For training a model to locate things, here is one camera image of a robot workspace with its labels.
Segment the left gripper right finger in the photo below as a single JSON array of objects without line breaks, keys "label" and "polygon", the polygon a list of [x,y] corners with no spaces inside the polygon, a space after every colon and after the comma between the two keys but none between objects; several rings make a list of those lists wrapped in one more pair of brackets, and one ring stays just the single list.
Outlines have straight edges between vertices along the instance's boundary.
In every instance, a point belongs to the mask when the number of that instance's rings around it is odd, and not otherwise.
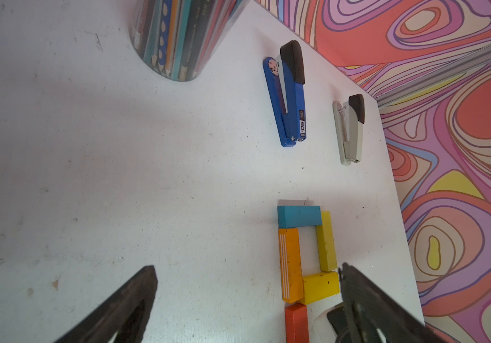
[{"label": "left gripper right finger", "polygon": [[337,342],[442,342],[357,268],[338,270],[343,303],[328,312]]}]

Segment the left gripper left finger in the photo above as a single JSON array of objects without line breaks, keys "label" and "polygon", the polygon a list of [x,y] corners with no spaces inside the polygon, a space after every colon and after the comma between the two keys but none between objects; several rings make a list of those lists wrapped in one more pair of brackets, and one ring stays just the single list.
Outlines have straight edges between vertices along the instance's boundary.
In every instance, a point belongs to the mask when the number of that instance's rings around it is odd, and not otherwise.
[{"label": "left gripper left finger", "polygon": [[155,267],[143,267],[57,341],[141,342],[157,289]]}]

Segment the golden yellow wooden block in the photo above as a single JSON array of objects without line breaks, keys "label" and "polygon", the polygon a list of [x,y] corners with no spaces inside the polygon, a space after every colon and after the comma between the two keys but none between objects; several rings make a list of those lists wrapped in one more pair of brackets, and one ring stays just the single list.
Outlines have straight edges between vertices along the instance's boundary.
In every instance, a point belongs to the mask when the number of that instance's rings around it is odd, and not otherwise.
[{"label": "golden yellow wooden block", "polygon": [[339,274],[321,272],[303,277],[304,295],[298,301],[308,305],[340,293]]}]

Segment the lime yellow wooden block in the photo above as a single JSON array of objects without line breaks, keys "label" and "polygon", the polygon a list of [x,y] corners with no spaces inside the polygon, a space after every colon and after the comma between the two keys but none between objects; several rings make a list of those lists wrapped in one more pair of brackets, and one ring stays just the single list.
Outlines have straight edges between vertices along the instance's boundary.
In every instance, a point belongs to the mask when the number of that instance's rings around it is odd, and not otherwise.
[{"label": "lime yellow wooden block", "polygon": [[321,212],[321,224],[316,225],[318,257],[321,271],[332,272],[338,268],[331,214]]}]

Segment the small red wooden block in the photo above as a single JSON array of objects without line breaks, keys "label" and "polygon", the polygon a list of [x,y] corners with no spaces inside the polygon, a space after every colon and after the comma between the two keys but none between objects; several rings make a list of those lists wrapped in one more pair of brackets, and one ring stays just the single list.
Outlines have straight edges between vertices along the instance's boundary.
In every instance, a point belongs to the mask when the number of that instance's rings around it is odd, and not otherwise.
[{"label": "small red wooden block", "polygon": [[309,343],[308,311],[304,304],[296,303],[285,308],[286,342]]}]

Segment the orange wooden block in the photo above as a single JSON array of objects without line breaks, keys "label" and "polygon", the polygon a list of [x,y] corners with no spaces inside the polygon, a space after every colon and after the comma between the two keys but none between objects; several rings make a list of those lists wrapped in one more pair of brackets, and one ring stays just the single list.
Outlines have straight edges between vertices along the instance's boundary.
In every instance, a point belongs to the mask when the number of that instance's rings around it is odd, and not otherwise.
[{"label": "orange wooden block", "polygon": [[304,297],[298,228],[279,229],[278,247],[282,299],[288,304],[293,304]]}]

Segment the teal wooden block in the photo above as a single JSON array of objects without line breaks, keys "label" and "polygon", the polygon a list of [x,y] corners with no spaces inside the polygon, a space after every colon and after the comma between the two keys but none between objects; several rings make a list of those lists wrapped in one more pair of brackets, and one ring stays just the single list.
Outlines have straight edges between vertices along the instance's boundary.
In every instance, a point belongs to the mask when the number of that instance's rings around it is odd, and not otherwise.
[{"label": "teal wooden block", "polygon": [[278,227],[292,229],[322,225],[321,207],[319,206],[279,206]]}]

